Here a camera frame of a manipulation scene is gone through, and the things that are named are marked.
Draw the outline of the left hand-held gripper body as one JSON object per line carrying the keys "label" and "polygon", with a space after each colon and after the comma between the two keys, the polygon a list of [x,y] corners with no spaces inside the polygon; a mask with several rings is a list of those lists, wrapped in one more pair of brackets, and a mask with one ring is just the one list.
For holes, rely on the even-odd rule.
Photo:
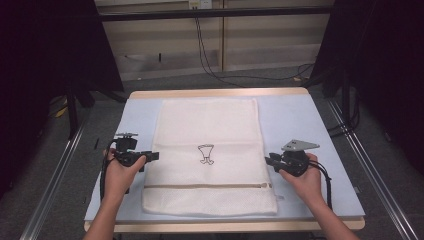
{"label": "left hand-held gripper body", "polygon": [[117,133],[115,143],[114,157],[125,167],[132,166],[141,156],[149,160],[148,152],[135,152],[137,140],[135,133]]}

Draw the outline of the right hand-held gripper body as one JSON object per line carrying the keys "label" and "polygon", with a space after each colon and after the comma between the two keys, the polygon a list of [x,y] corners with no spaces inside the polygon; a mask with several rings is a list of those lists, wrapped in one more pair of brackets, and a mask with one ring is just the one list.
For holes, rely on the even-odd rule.
{"label": "right hand-held gripper body", "polygon": [[309,157],[305,151],[319,148],[319,144],[293,139],[282,147],[283,153],[277,156],[275,171],[284,170],[292,176],[303,175],[309,166]]}

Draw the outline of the white mesh laundry bag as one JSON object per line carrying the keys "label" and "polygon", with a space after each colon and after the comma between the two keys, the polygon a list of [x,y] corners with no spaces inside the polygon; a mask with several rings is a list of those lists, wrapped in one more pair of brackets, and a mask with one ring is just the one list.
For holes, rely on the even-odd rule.
{"label": "white mesh laundry bag", "polygon": [[177,216],[274,215],[254,99],[165,100],[147,165],[142,206]]}

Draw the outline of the person's left hand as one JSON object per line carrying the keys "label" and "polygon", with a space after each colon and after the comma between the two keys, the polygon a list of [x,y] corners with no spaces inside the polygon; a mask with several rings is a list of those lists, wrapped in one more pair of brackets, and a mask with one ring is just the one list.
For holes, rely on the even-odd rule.
{"label": "person's left hand", "polygon": [[114,156],[116,150],[111,148],[107,154],[107,170],[104,185],[103,202],[121,201],[131,186],[135,175],[144,166],[146,157],[141,156],[130,166],[123,166]]}

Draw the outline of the person's right hand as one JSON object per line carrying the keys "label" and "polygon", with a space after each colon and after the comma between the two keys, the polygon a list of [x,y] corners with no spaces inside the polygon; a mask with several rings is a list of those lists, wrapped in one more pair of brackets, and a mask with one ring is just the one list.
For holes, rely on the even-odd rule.
{"label": "person's right hand", "polygon": [[325,204],[321,191],[321,172],[319,169],[309,166],[306,172],[299,177],[295,177],[284,170],[280,170],[279,174],[294,188],[296,194],[307,206]]}

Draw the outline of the black metal stand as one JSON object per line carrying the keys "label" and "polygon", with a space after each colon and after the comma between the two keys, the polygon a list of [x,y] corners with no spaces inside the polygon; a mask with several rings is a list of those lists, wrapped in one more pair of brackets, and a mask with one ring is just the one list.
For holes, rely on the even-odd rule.
{"label": "black metal stand", "polygon": [[351,125],[350,117],[350,81],[346,71],[343,72],[342,82],[342,116],[346,126]]}
{"label": "black metal stand", "polygon": [[72,139],[78,130],[79,123],[78,123],[77,109],[76,109],[76,103],[75,103],[75,95],[73,94],[71,88],[67,89],[66,97],[67,97],[67,108],[68,108],[68,116],[69,116],[69,124],[70,124],[69,139]]}

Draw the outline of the black curtain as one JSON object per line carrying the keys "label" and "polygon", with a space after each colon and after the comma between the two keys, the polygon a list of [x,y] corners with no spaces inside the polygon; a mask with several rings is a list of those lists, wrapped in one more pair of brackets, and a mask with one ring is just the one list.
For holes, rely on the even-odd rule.
{"label": "black curtain", "polygon": [[347,79],[424,175],[424,0],[334,0],[312,78]]}
{"label": "black curtain", "polygon": [[50,101],[123,89],[94,0],[0,0],[0,199],[29,161]]}

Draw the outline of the black horizontal bar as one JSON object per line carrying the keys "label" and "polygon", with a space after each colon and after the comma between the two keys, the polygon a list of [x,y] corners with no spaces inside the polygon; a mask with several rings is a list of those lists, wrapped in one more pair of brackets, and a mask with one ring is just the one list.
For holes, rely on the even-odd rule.
{"label": "black horizontal bar", "polygon": [[272,8],[228,8],[202,10],[169,10],[153,12],[127,12],[100,14],[101,22],[141,21],[141,20],[168,20],[188,18],[220,18],[220,17],[250,17],[250,16],[277,16],[277,15],[314,15],[329,14],[333,6],[299,6],[299,7],[272,7]]}

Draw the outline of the metal floor rail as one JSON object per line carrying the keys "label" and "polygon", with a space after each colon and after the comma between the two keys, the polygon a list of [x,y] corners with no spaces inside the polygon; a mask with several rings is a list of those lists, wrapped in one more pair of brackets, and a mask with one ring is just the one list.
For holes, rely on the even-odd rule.
{"label": "metal floor rail", "polygon": [[356,158],[368,176],[370,183],[372,184],[376,194],[378,195],[401,238],[403,240],[419,240],[419,237],[416,231],[413,229],[413,226],[411,225],[407,215],[385,184],[356,133],[353,130],[349,130],[345,125],[342,118],[342,110],[339,105],[334,100],[329,100],[328,105],[335,119],[341,125],[344,137],[349,142],[350,147],[352,148]]}
{"label": "metal floor rail", "polygon": [[77,128],[73,137],[67,142],[67,145],[58,161],[52,177],[37,205],[32,216],[30,217],[19,240],[37,240],[43,224],[50,212],[57,191],[61,185],[64,175],[72,160],[72,157],[78,147],[80,139],[86,127],[86,121],[83,121]]}

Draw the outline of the white wall outlet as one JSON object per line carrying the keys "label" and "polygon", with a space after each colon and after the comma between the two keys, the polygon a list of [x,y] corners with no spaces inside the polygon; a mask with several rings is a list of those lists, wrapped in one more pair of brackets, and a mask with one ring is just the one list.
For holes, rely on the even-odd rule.
{"label": "white wall outlet", "polygon": [[190,10],[209,10],[213,8],[212,0],[188,0]]}

